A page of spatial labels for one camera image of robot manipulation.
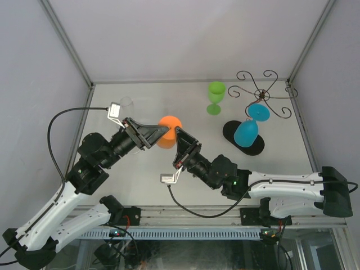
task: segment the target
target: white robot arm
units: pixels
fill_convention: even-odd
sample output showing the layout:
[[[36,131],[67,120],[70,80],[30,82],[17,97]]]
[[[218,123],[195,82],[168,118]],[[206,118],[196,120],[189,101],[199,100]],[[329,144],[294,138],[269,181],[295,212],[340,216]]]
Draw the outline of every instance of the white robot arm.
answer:
[[[176,201],[170,185],[178,181],[185,169],[212,189],[222,187],[223,196],[236,200],[232,208],[243,198],[260,198],[259,218],[264,226],[268,226],[270,220],[295,214],[353,215],[349,193],[358,185],[348,182],[333,167],[323,167],[322,172],[307,175],[275,175],[241,170],[223,155],[210,162],[200,154],[201,144],[197,139],[180,127],[175,128],[175,133],[178,149],[173,166],[178,170],[175,174],[162,174],[160,180],[168,185],[172,199],[178,206],[198,217],[212,218],[222,213],[203,216],[189,211]],[[355,188],[349,191],[348,184],[355,185]]]
[[[103,169],[110,169],[135,147],[150,149],[169,130],[157,125],[142,125],[131,118],[116,121],[119,109],[119,105],[112,103],[108,112],[107,117],[120,125],[111,141],[107,142],[99,133],[87,135],[78,148],[81,158],[65,177],[65,184],[30,221],[3,234],[8,249],[16,250],[15,257],[22,266],[41,269],[73,239],[93,227],[108,222],[116,224],[122,217],[122,205],[110,195],[88,212],[61,223],[109,177]],[[175,131],[178,151],[173,166],[178,172],[161,176],[161,181],[167,185],[176,183],[180,172],[187,169],[212,189],[222,187],[222,195],[236,200],[235,205],[245,197],[262,198],[259,211],[262,219],[314,212],[333,217],[352,216],[347,187],[350,182],[332,167],[323,167],[322,173],[295,176],[240,170],[223,155],[209,162],[200,155],[201,144],[195,138],[179,127]]]
[[[118,109],[119,105],[112,103],[108,118],[116,117]],[[110,169],[135,147],[150,149],[168,130],[167,127],[142,125],[125,118],[110,142],[99,133],[87,135],[78,148],[81,157],[65,177],[65,184],[30,221],[3,234],[9,248],[16,250],[17,261],[28,269],[41,269],[66,244],[91,228],[109,221],[117,224],[123,207],[111,195],[103,197],[88,212],[61,222],[109,177],[103,169]]]

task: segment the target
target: metal frame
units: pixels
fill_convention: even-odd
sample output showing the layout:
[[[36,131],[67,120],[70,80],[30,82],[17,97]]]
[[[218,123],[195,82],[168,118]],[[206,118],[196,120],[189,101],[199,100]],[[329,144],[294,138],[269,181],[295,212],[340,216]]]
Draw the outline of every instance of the metal frame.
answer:
[[[338,255],[343,263],[344,270],[360,269],[360,259],[357,248],[348,228],[332,229],[332,240],[337,247]]]
[[[227,214],[219,218],[198,218],[177,206],[139,206],[141,208],[141,220],[138,228],[264,228],[263,226],[241,225],[240,208],[254,207],[237,206]],[[90,206],[78,206],[68,216],[76,217],[89,210]],[[228,206],[189,206],[199,214],[213,215],[224,211]],[[344,218],[333,218],[325,215],[318,216],[294,216],[292,226],[288,228],[346,228]]]
[[[323,9],[320,18],[318,19],[318,21],[316,22],[316,25],[313,29],[313,31],[310,34],[310,37],[308,38],[298,60],[296,61],[295,66],[293,67],[290,76],[289,76],[289,82],[292,83],[302,65],[302,63],[304,62],[304,60],[306,59],[306,56],[308,55],[310,49],[312,48],[316,38],[318,37],[322,27],[324,26],[324,23],[326,22],[326,19],[328,18],[329,14],[331,13],[335,3],[337,2],[337,0],[328,0],[325,8]]]
[[[49,0],[38,0],[42,8],[44,9],[50,23],[52,24],[55,32],[57,33],[60,41],[63,43],[64,47],[68,51],[70,57],[73,59],[75,66],[78,68],[81,73],[84,81],[89,86],[89,94],[85,103],[85,106],[89,106],[91,104],[93,91],[95,87],[95,83],[91,81],[85,67],[82,64],[81,59],[79,58],[74,46],[72,45],[68,35],[66,34],[64,28],[62,27],[59,19],[56,16],[55,11],[53,10]],[[302,66],[302,63],[306,59],[309,51],[311,50],[314,41],[318,37],[321,29],[323,28],[326,19],[331,13],[332,9],[335,6],[336,0],[328,0],[322,14],[320,15],[310,37],[308,38],[297,62],[295,63],[289,78],[286,80],[282,78],[281,80],[286,80],[288,86],[292,86],[292,83]],[[135,81],[127,81],[127,82],[96,82],[96,84],[111,84],[111,83],[174,83],[174,82],[210,82],[214,81],[213,79],[209,80],[161,80],[161,81],[144,81],[144,82],[135,82]],[[304,118],[300,111],[300,106],[298,104],[298,100],[291,100],[292,106],[294,108],[294,113],[296,115],[296,119],[299,124],[300,132],[303,137],[303,141],[305,143],[305,148],[308,153],[308,157],[310,160],[311,167],[313,171],[318,171],[319,166],[317,163],[316,156],[314,154],[314,148],[311,145],[307,128],[304,122]],[[67,172],[73,166],[76,156],[77,156],[77,147],[79,145],[82,132],[84,129],[84,125],[86,122],[88,111],[84,111],[77,129],[77,133],[75,135],[71,153],[67,162]],[[79,215],[82,212],[88,210],[89,207],[78,207],[76,208],[69,217],[74,215]],[[186,213],[185,211],[181,211],[180,209],[174,206],[144,206],[142,208],[142,219],[139,228],[142,229],[150,229],[150,228],[174,228],[173,224],[177,224],[176,227],[179,228],[202,228],[206,230],[206,228],[217,228],[227,230],[229,228],[241,228],[246,229],[247,227],[241,225],[239,208],[235,208],[230,211],[227,215],[222,216],[217,219],[201,219],[194,217]],[[218,213],[224,210],[226,206],[212,206],[211,208],[205,206],[194,206],[190,209],[197,211],[203,214],[212,214]],[[315,217],[293,217],[293,225],[289,228],[332,228],[334,242],[337,245],[339,256],[341,257],[344,263],[344,269],[360,269],[360,260],[358,257],[357,249],[354,246],[352,239],[349,237],[349,230],[347,228],[347,224],[345,219],[343,218],[331,218],[326,216],[315,216]]]
[[[71,59],[74,61],[75,66],[78,68],[79,72],[81,73],[83,79],[85,80],[86,84],[89,86],[89,89],[92,88],[93,83],[84,68],[84,65],[78,56],[74,46],[72,45],[68,35],[66,34],[64,28],[62,27],[59,19],[56,16],[54,9],[52,8],[49,0],[38,0],[41,7],[44,9],[46,16],[48,17],[51,25],[53,26],[58,38],[60,39],[61,43],[64,45],[65,49],[69,53]]]
[[[81,240],[131,240],[128,235],[110,236],[116,231],[113,228],[96,228],[84,233]],[[221,228],[170,228],[153,229],[137,228],[128,229],[128,232],[137,240],[260,240],[260,229],[221,229]]]

